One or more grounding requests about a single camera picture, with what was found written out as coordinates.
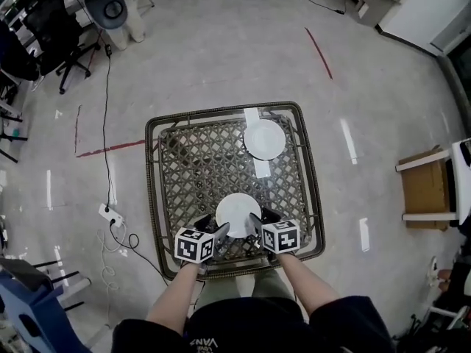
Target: table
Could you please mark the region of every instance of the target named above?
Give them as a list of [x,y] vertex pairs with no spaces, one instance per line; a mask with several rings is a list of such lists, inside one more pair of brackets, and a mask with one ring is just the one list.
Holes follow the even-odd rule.
[[449,149],[396,166],[396,171],[399,172],[446,158],[450,158],[453,164],[456,189],[456,212],[404,214],[404,221],[459,220],[460,225],[464,223],[464,220],[466,220],[471,210],[471,168],[464,161],[460,144],[468,140],[470,139],[453,143]]
[[[254,159],[245,149],[246,110],[275,121],[286,134],[282,154],[269,161],[270,175],[257,177]],[[260,206],[297,219],[301,260],[325,249],[324,226],[316,172],[300,107],[273,102],[193,111],[151,119],[146,125],[146,172],[149,208],[160,269],[173,279],[180,266],[173,258],[174,236],[195,218],[210,213],[228,194],[247,193]],[[210,224],[210,232],[216,222]],[[226,238],[200,279],[253,274],[271,265],[260,238]]]

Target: red tape line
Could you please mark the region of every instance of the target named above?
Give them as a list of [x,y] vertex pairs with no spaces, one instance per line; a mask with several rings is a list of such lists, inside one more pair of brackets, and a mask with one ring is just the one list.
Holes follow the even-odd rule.
[[[110,147],[106,148],[106,151],[113,151],[113,150],[118,150],[118,149],[123,149],[123,148],[129,148],[130,146],[141,145],[141,144],[144,144],[144,143],[145,143],[144,140],[139,140],[139,141],[135,141],[134,143],[125,143],[125,144],[114,145],[114,146],[110,146]],[[93,156],[95,154],[100,154],[100,153],[104,153],[104,152],[105,152],[104,149],[98,149],[96,151],[88,151],[87,153],[83,153],[80,156],[77,156],[77,158],[90,157],[90,156]]]
[[308,29],[307,27],[305,27],[305,29],[306,29],[306,32],[308,32],[309,36],[311,37],[312,42],[314,43],[314,45],[315,45],[315,47],[316,47],[316,49],[317,49],[317,52],[319,52],[319,55],[321,55],[322,62],[324,63],[325,69],[327,69],[327,73],[329,74],[330,79],[333,80],[332,73],[330,72],[329,66],[327,65],[327,62],[325,61],[325,58],[324,58],[324,55],[323,55],[322,52],[321,52],[321,49],[320,49],[319,46],[317,45],[316,40],[314,40],[314,37],[312,36],[312,34],[311,34],[311,32],[309,31],[309,29]]
[[75,155],[77,155],[77,135],[79,129],[79,115],[80,115],[80,108],[82,105],[79,106],[79,110],[77,111],[77,119],[75,119]]

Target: plate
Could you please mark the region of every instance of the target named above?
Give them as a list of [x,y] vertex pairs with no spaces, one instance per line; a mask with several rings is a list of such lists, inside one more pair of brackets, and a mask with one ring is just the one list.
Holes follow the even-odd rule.
[[244,133],[247,151],[259,160],[273,160],[286,145],[285,132],[274,121],[261,119],[250,124]]
[[246,238],[255,234],[254,228],[249,224],[250,213],[261,218],[262,212],[257,201],[246,193],[231,193],[218,204],[216,222],[218,226],[229,222],[227,235],[230,237]]

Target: concrete floor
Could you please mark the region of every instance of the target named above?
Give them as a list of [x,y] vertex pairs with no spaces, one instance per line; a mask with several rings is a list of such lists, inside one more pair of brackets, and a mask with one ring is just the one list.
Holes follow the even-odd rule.
[[[323,1],[336,9],[342,0]],[[147,10],[141,0],[142,10]],[[435,60],[386,39],[349,15],[297,0],[155,0],[144,15],[147,36],[112,56],[107,145],[144,138],[154,116],[209,107],[269,101],[297,102],[305,115],[325,214],[325,253],[307,265],[343,295],[372,297],[392,334],[430,301],[425,273],[432,255],[450,266],[461,242],[456,230],[407,230],[400,175],[402,157],[446,146],[464,132],[452,94]],[[305,27],[319,44],[333,79]],[[100,274],[107,232],[98,214],[106,202],[100,149],[107,59],[101,51],[92,76],[74,74],[68,91],[46,77],[27,96],[29,141],[20,163],[0,158],[6,170],[1,203],[9,228],[9,254],[31,263],[53,260],[59,247],[65,269],[79,269],[92,286],[87,307],[70,313],[86,340],[106,321],[106,287]],[[77,152],[75,134],[77,111]],[[353,165],[341,128],[348,123],[358,164]],[[141,238],[138,251],[157,262],[152,243],[144,145],[109,153],[117,205]],[[47,172],[51,174],[48,203]],[[359,220],[367,218],[371,249],[361,250]],[[110,234],[106,233],[108,245]],[[105,253],[116,270],[111,321],[142,318],[164,284],[152,267],[130,252]],[[249,291],[249,279],[241,287]],[[108,339],[97,347],[109,351]]]

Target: black shirt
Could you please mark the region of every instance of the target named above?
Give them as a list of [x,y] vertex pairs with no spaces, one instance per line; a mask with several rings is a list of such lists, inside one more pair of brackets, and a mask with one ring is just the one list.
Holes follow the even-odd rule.
[[150,321],[124,320],[115,328],[112,348],[112,353],[348,351],[394,352],[386,326],[368,297],[326,304],[312,313],[309,324],[290,299],[226,299],[197,310],[183,337]]

